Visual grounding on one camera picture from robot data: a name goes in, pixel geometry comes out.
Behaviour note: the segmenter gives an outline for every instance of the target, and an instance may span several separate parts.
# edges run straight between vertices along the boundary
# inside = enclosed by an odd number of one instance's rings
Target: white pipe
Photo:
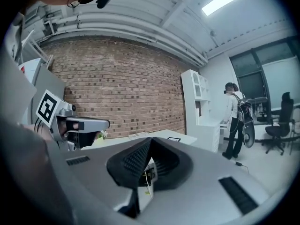
[[[157,31],[159,33],[161,33],[162,35],[165,35],[175,41],[177,41],[179,44],[181,44],[183,47],[186,47],[188,49],[190,49],[193,53],[196,54],[196,56],[198,56],[199,58],[201,58],[203,61],[205,61],[206,63],[208,62],[208,60],[202,56],[202,54],[200,52],[198,52],[195,48],[193,48],[190,44],[188,44],[187,42],[185,42],[184,40],[182,40],[181,38],[177,37],[176,35],[174,35],[171,32],[168,32],[152,23],[140,20],[140,19],[136,19],[136,18],[132,18],[132,17],[128,17],[128,16],[124,16],[124,15],[116,15],[116,14],[106,14],[106,13],[93,13],[93,14],[82,14],[82,15],[77,15],[77,16],[72,16],[72,17],[68,17],[68,18],[63,18],[60,19],[59,21],[55,21],[57,24],[62,24],[62,23],[67,23],[67,22],[74,22],[74,21],[81,21],[81,20],[117,20],[118,22],[120,21],[125,21],[128,23],[132,23],[132,24],[138,24],[141,25],[143,27],[146,27],[148,29]]]
[[[201,65],[204,65],[204,62],[201,61],[198,57],[194,56],[192,53],[190,53],[189,51],[186,51],[186,49],[180,47],[178,44],[170,41],[169,39],[166,39],[160,35],[156,35],[156,34],[147,32],[143,29],[135,28],[135,27],[128,26],[128,25],[121,25],[121,24],[107,23],[107,22],[87,22],[87,23],[79,23],[79,24],[69,25],[69,26],[65,26],[65,27],[60,27],[57,29],[57,31],[60,32],[60,31],[76,29],[76,28],[79,28],[79,29],[80,28],[111,28],[111,29],[117,29],[117,30],[127,30],[127,31],[134,32],[134,33],[141,33],[143,35],[146,35],[146,36],[149,36],[152,38],[155,37],[156,39],[172,46],[173,48],[176,48],[176,49],[182,51],[183,53],[186,53],[191,58],[193,58],[195,61],[197,61]]]
[[[105,32],[113,32],[113,33],[120,33],[120,34],[130,35],[130,36],[134,36],[134,37],[141,38],[141,39],[144,39],[144,40],[148,40],[148,41],[156,43],[156,44],[158,44],[160,46],[166,47],[167,49],[169,49],[171,51],[179,53],[178,51],[176,51],[176,50],[174,50],[174,49],[166,46],[165,44],[162,44],[160,42],[156,42],[155,40],[153,40],[151,38],[144,37],[144,36],[137,35],[137,34],[130,33],[130,32],[126,32],[126,31],[120,31],[120,30],[105,29],[105,28],[84,28],[84,29],[78,29],[78,28],[76,28],[76,29],[69,29],[69,30],[59,31],[59,32],[56,32],[54,35],[60,35],[60,34],[65,34],[65,33],[70,33],[70,32],[80,32],[80,31],[105,31]],[[181,56],[185,57],[188,61],[190,61],[190,63],[194,67],[196,67],[196,68],[202,67],[202,66],[196,65],[195,61],[192,60],[190,57],[186,56],[185,54],[182,54],[182,53],[179,53],[179,54]]]

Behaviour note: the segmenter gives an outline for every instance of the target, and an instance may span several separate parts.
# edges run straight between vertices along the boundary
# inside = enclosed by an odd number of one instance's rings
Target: white cable
[[[147,189],[148,189],[148,192],[149,192],[149,194],[150,194],[150,197],[152,198],[152,194],[151,194],[151,191],[150,191],[150,187],[149,187],[149,183],[148,183],[148,179],[147,179],[147,174],[146,174],[146,171],[144,171],[144,173],[145,173],[145,176],[146,176],[146,182],[147,182]]]

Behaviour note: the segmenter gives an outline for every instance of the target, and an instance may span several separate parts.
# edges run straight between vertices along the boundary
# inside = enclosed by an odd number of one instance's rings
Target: white cabinet
[[[197,138],[197,142],[193,143],[194,146],[217,152],[220,121],[210,116],[208,80],[193,70],[182,73],[181,78],[186,109],[187,135]]]

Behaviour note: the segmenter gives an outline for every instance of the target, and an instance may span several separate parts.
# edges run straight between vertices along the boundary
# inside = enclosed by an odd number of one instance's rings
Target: white floor
[[[220,144],[218,152],[222,154],[227,148],[228,141]],[[236,161],[241,162],[249,169],[249,174],[259,181],[266,191],[273,195],[283,187],[291,184],[295,174],[297,174],[300,165],[300,146],[294,145],[290,155],[290,147],[285,147],[285,152],[281,156],[275,148],[266,154],[267,147],[261,143],[255,143],[248,149],[244,145]]]

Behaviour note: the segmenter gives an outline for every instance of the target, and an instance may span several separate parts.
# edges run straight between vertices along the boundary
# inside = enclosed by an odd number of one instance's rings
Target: black shoe
[[[225,158],[227,158],[228,160],[231,159],[231,157],[228,157],[225,152],[222,153],[222,156],[225,157]]]

